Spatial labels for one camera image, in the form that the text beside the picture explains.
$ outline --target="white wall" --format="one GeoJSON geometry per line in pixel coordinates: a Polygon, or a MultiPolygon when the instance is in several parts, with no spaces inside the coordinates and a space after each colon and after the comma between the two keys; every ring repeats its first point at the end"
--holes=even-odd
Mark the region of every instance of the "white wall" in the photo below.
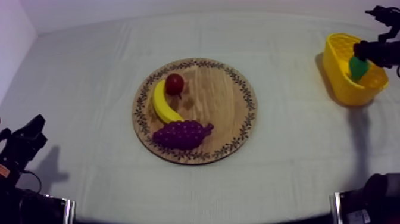
{"type": "Polygon", "coordinates": [[[399,0],[21,0],[39,33],[83,24],[188,11],[258,10],[311,15],[374,26],[364,13],[399,0]]]}
{"type": "Polygon", "coordinates": [[[18,0],[0,1],[0,103],[37,36],[18,0]]]}

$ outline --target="grape stem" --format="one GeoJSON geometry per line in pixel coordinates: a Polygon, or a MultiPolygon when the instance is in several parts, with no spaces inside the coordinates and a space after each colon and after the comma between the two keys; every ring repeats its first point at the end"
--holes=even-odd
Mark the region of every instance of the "grape stem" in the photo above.
{"type": "Polygon", "coordinates": [[[204,135],[205,136],[207,136],[207,135],[210,135],[211,134],[211,130],[213,130],[214,129],[214,125],[212,125],[212,124],[208,124],[205,128],[204,128],[204,135]]]}

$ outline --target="red apple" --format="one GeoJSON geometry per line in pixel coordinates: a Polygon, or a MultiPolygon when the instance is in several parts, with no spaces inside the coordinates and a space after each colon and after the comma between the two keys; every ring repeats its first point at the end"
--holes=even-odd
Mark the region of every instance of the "red apple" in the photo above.
{"type": "Polygon", "coordinates": [[[175,96],[179,95],[183,90],[184,81],[183,78],[178,74],[170,74],[165,81],[165,92],[168,95],[175,96]]]}

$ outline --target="purple grapes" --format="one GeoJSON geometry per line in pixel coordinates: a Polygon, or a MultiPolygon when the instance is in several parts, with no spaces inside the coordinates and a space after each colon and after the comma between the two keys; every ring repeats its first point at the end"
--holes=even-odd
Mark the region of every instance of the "purple grapes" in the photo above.
{"type": "Polygon", "coordinates": [[[153,141],[166,148],[192,150],[199,147],[203,139],[211,134],[212,124],[202,127],[195,120],[171,122],[154,132],[153,141]]]}

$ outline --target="decorative leaf border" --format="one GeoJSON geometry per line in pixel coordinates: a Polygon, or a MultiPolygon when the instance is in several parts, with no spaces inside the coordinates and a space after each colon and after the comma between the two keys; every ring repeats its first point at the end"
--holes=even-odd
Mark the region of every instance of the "decorative leaf border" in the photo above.
{"type": "Polygon", "coordinates": [[[226,155],[230,154],[233,151],[236,151],[240,145],[242,145],[248,138],[248,132],[251,130],[252,121],[255,120],[255,110],[256,105],[253,101],[252,91],[246,85],[247,81],[241,79],[242,76],[237,73],[236,70],[230,67],[225,67],[223,63],[219,63],[217,61],[209,60],[209,59],[192,59],[190,61],[184,61],[179,64],[172,64],[167,67],[162,67],[161,69],[157,70],[155,73],[151,74],[145,81],[145,84],[142,86],[140,90],[140,95],[136,100],[136,109],[133,113],[137,123],[140,126],[139,132],[141,132],[145,136],[145,142],[149,145],[155,147],[161,154],[165,155],[172,155],[178,161],[181,159],[201,159],[202,161],[209,160],[213,158],[215,161],[219,160],[226,155]],[[186,69],[192,66],[198,67],[207,67],[213,69],[223,69],[225,74],[231,77],[232,81],[234,81],[237,85],[240,86],[240,91],[243,93],[243,99],[246,102],[246,108],[248,109],[247,116],[245,121],[242,123],[241,128],[239,129],[239,136],[233,137],[233,139],[223,145],[219,150],[214,151],[210,155],[209,152],[193,152],[192,150],[173,150],[169,148],[162,147],[156,143],[154,143],[150,137],[150,128],[148,125],[147,118],[145,116],[145,102],[148,100],[148,92],[150,91],[150,86],[157,80],[159,80],[163,75],[169,73],[170,71],[176,69],[186,69]]]}

